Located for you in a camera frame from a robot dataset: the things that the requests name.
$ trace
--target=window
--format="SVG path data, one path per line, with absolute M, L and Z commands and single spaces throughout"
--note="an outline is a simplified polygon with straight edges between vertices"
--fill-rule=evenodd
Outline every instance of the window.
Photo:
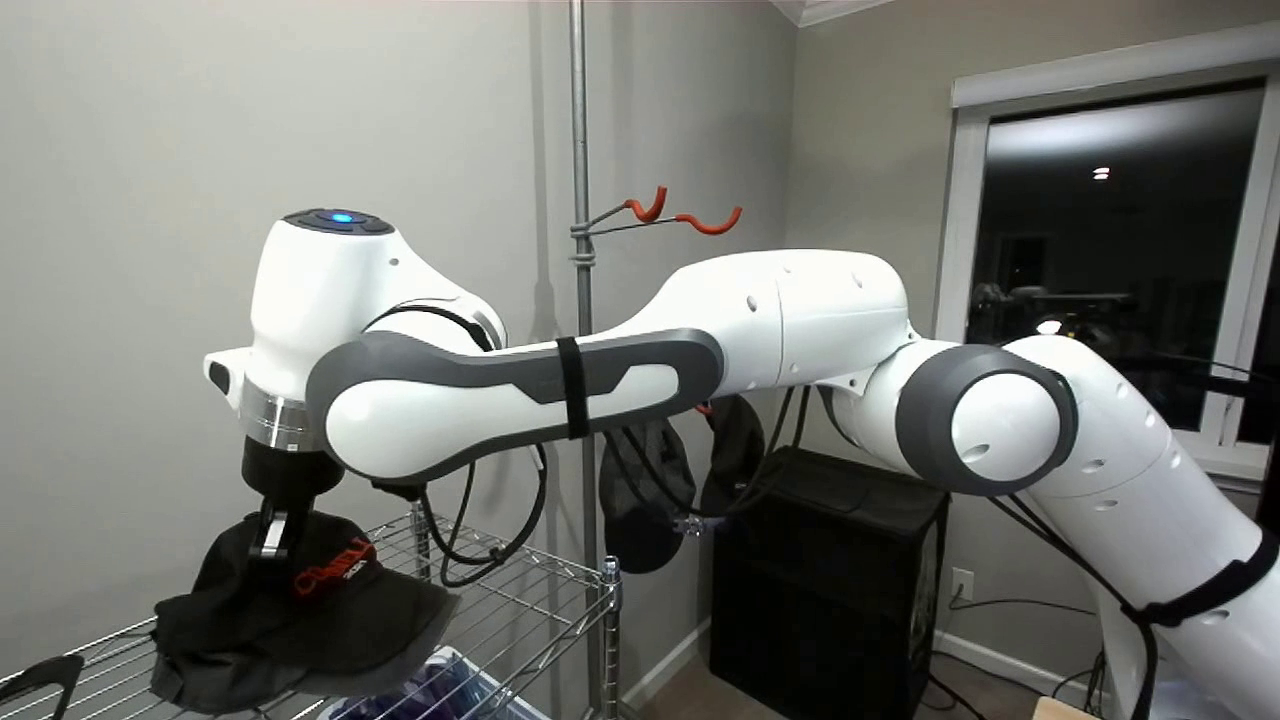
M 1207 471 L 1261 478 L 1276 407 L 1178 377 L 1207 372 L 1192 357 L 1280 379 L 1277 149 L 1274 64 L 957 110 L 936 334 L 1071 334 Z

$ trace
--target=floor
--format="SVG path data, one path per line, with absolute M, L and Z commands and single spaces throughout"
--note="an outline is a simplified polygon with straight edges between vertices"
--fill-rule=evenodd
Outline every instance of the floor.
M 1005 683 L 950 657 L 934 656 L 933 674 L 968 700 L 987 720 L 1030 720 L 1039 696 Z M 946 707 L 951 698 L 932 684 L 924 703 Z M 707 662 L 695 657 L 658 691 L 640 710 L 644 720 L 786 720 L 750 696 L 712 675 Z M 974 720 L 964 707 L 940 711 L 923 705 L 915 720 Z

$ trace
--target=gray wall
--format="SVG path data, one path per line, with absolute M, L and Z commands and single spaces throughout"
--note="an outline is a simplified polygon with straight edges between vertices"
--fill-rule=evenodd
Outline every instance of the gray wall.
M 781 242 L 795 28 L 756 3 L 588 19 L 595 205 L 664 182 L 676 210 L 746 208 L 721 238 L 603 240 L 604 327 L 681 264 Z M 536 3 L 0 3 L 0 675 L 145 618 L 256 507 L 200 359 L 250 341 L 275 218 L 376 213 L 515 342 L 575 328 L 567 26 Z M 709 438 L 680 423 L 705 471 Z M 580 557 L 577 447 L 556 456 L 538 544 Z M 488 462 L 471 523 L 512 534 L 524 473 Z M 404 507 L 353 478 L 319 505 L 362 523 Z M 628 579 L 625 687 L 696 625 L 698 569 L 690 542 Z M 581 655 L 554 715 L 581 703 Z
M 876 252 L 902 274 L 911 319 L 933 325 L 951 141 L 951 82 L 1280 18 L 1275 0 L 896 0 L 800 31 L 786 243 Z M 814 447 L 852 456 L 826 421 Z M 1085 603 L 1080 574 L 984 501 L 952 506 L 947 566 L 977 598 Z M 946 630 L 1060 673 L 1087 667 L 1094 624 L 1036 607 L 972 610 Z

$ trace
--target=wall outlet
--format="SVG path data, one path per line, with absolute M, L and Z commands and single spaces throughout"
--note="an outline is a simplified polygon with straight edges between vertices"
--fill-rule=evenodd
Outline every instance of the wall outlet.
M 960 600 L 973 600 L 973 570 L 963 568 L 951 569 L 951 597 L 960 593 Z

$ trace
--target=red hook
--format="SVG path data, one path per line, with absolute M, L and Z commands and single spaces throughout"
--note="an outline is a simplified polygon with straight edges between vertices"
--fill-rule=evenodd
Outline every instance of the red hook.
M 666 202 L 667 202 L 667 186 L 659 184 L 658 195 L 655 195 L 653 199 L 653 206 L 649 208 L 648 210 L 644 209 L 644 205 L 641 205 L 639 200 L 627 200 L 626 202 L 623 202 L 623 205 L 631 208 L 631 211 L 636 214 L 636 219 L 640 220 L 641 223 L 652 223 L 658 219 L 658 215 L 662 214 L 662 206 Z
M 719 224 L 719 225 L 704 225 L 701 223 L 701 220 L 699 220 L 698 218 L 695 218 L 692 215 L 689 215 L 689 214 L 676 215 L 676 222 L 677 223 L 689 223 L 689 224 L 694 225 L 695 231 L 698 231 L 698 232 L 700 232 L 703 234 L 724 234 L 733 225 L 737 224 L 737 220 L 741 217 L 742 217 L 742 209 L 741 208 L 733 208 L 733 211 L 730 213 L 728 219 L 724 220 L 724 223 Z

